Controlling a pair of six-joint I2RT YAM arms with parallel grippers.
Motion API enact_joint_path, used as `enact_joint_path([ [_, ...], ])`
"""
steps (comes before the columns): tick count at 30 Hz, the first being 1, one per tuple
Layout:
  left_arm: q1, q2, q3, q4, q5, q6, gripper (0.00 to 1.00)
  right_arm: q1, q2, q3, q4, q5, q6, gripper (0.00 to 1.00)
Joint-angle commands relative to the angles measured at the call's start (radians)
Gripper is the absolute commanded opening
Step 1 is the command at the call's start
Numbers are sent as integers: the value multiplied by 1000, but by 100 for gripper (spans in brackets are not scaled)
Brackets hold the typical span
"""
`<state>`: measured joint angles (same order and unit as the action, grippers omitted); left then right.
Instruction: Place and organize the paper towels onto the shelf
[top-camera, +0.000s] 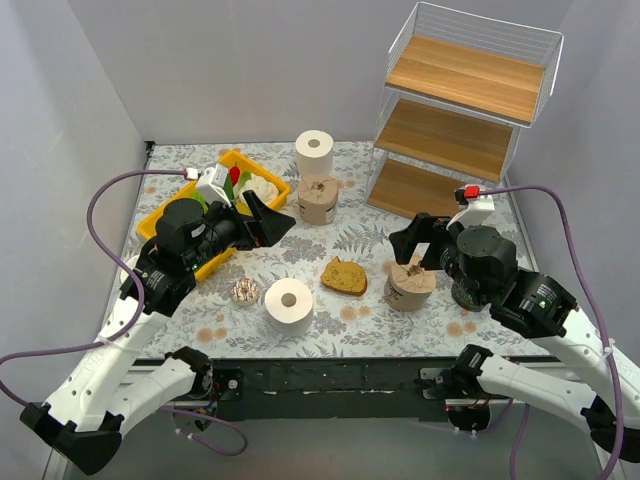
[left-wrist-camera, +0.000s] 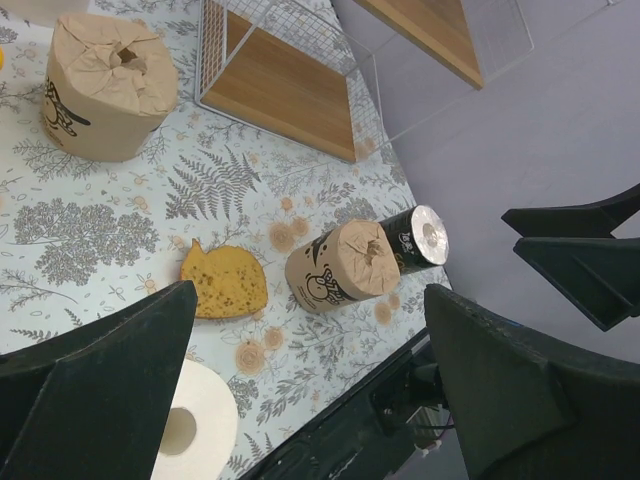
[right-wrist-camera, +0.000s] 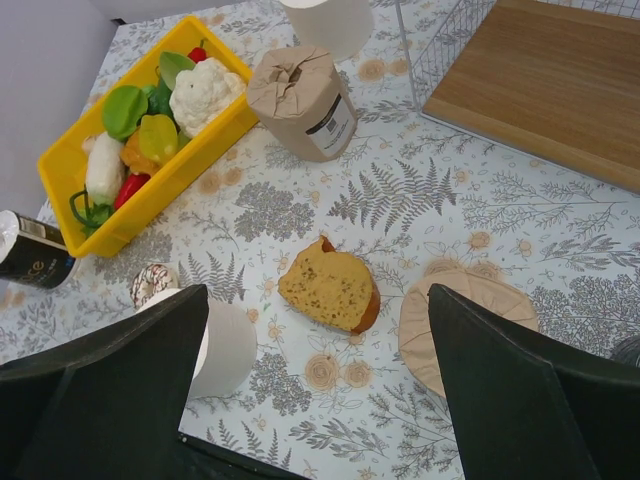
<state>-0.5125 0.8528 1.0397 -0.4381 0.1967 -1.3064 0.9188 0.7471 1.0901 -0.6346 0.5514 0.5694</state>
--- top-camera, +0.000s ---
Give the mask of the brown roll with drawing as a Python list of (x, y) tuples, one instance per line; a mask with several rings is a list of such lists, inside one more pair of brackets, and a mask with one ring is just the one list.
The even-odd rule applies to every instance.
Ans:
[(436, 290), (434, 271), (425, 270), (419, 263), (392, 264), (384, 287), (384, 299), (394, 310), (416, 312), (422, 309)]

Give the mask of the brown roll with label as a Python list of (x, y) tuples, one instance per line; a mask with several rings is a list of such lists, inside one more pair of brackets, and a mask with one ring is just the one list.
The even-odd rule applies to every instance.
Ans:
[(298, 187), (301, 218), (311, 225), (324, 226), (335, 218), (338, 181), (328, 175), (305, 175)]

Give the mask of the white paper towel roll front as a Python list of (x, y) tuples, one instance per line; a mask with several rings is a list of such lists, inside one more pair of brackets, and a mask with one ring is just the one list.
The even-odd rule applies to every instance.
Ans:
[(264, 305), (271, 325), (288, 337), (304, 335), (314, 318), (313, 296), (297, 279), (283, 278), (266, 291)]

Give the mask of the white paper towel roll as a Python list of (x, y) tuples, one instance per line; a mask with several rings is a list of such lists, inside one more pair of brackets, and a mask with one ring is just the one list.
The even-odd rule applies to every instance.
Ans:
[(314, 318), (313, 296), (297, 279), (283, 278), (266, 291), (264, 305), (271, 325), (288, 337), (304, 335)]
[(324, 131), (302, 132), (295, 142), (299, 175), (330, 175), (333, 168), (333, 147), (333, 138)]

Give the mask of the white paper towel roll back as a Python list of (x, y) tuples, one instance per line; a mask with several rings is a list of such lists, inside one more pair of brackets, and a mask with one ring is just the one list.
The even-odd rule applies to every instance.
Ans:
[(333, 168), (333, 147), (333, 138), (324, 131), (302, 132), (295, 142), (299, 175), (330, 175)]

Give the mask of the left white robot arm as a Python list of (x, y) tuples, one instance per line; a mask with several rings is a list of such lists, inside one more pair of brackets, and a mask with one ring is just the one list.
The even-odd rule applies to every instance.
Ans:
[(200, 400), (211, 392), (209, 357), (191, 347), (167, 354), (159, 368), (126, 389), (120, 384), (195, 288), (197, 269), (228, 248), (271, 247), (296, 223), (252, 191), (244, 199), (247, 215), (218, 201), (208, 208), (192, 198), (169, 202), (121, 287), (97, 348), (42, 404), (30, 403), (21, 413), (23, 424), (84, 474), (102, 470), (124, 436), (164, 404), (184, 395)]

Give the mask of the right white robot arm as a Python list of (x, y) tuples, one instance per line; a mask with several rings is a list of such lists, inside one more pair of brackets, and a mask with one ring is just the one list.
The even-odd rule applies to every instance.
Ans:
[(594, 324), (558, 282), (519, 267), (515, 244), (496, 229), (445, 222), (419, 214), (392, 233), (397, 263), (407, 264), (417, 244), (427, 244), (422, 269), (445, 272), (472, 302), (488, 307), (493, 320), (547, 350), (580, 379), (562, 380), (467, 345), (445, 373), (445, 385), (464, 397), (489, 393), (531, 404), (573, 423), (607, 452), (621, 426), (619, 457), (638, 462), (638, 366), (616, 347), (603, 347)]

